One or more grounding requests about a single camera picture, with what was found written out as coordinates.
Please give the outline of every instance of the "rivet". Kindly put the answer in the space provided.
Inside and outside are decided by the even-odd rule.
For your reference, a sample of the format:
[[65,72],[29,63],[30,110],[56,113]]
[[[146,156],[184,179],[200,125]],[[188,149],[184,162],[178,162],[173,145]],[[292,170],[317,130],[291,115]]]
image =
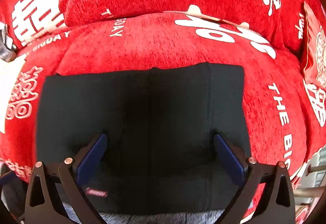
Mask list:
[[36,168],[40,168],[42,166],[42,162],[41,161],[38,161],[35,163],[35,167]]
[[286,167],[286,165],[285,165],[285,163],[284,163],[283,161],[280,161],[280,162],[278,163],[278,165],[279,165],[281,168],[285,168],[285,167]]
[[65,164],[70,164],[72,163],[72,158],[66,158],[65,159]]
[[251,164],[256,164],[257,163],[257,160],[254,158],[254,157],[250,157],[248,159],[248,161],[251,163]]

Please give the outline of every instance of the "blue rubber pad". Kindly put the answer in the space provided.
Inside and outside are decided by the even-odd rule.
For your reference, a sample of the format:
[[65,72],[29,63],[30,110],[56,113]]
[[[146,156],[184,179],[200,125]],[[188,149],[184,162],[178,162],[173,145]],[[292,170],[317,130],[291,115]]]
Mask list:
[[12,179],[16,178],[16,174],[13,171],[7,172],[0,176],[0,186],[4,186],[9,183]]
[[82,186],[88,182],[94,174],[101,158],[108,147],[108,138],[105,134],[101,135],[95,142],[91,150],[86,154],[83,161],[76,170],[76,182]]
[[226,169],[232,182],[239,187],[242,186],[245,182],[246,174],[237,157],[219,134],[214,136],[213,144],[218,158]]

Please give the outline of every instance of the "small red label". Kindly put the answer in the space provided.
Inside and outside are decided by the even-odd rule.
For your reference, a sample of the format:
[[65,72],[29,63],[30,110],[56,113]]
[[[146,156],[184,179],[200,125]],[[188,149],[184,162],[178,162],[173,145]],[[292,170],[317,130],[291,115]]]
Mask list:
[[90,196],[100,196],[100,197],[107,197],[108,192],[107,191],[100,191],[92,188],[86,188],[85,194]]

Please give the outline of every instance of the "red pillow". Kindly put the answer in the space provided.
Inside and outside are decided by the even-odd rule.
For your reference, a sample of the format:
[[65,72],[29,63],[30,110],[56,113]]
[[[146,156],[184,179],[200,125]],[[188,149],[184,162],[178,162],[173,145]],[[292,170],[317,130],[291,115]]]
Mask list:
[[[259,162],[283,160],[293,179],[307,161],[307,153],[325,144],[326,127],[320,127],[315,117],[298,59],[289,50],[274,50],[264,38],[240,27],[183,14],[147,14],[56,32],[24,52],[24,78],[16,85],[22,81],[34,85],[26,94],[26,110],[15,99],[26,91],[17,94],[13,90],[6,132],[0,134],[0,154],[25,181],[37,161],[35,124],[42,86],[46,76],[56,73],[170,69],[202,62],[239,65],[245,72],[242,106],[251,153]],[[261,193],[262,186],[246,216],[255,210]]]
[[324,29],[312,9],[304,2],[304,53],[301,70],[307,84],[326,88],[326,37]]

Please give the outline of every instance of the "gray fur rug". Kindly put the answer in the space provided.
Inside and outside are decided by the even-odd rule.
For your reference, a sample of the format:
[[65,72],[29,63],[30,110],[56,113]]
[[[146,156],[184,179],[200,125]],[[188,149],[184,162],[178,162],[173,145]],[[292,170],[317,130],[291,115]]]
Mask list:
[[[65,204],[71,220],[80,223],[73,208]],[[222,210],[203,213],[157,214],[149,216],[100,214],[110,224],[214,224],[222,214]]]

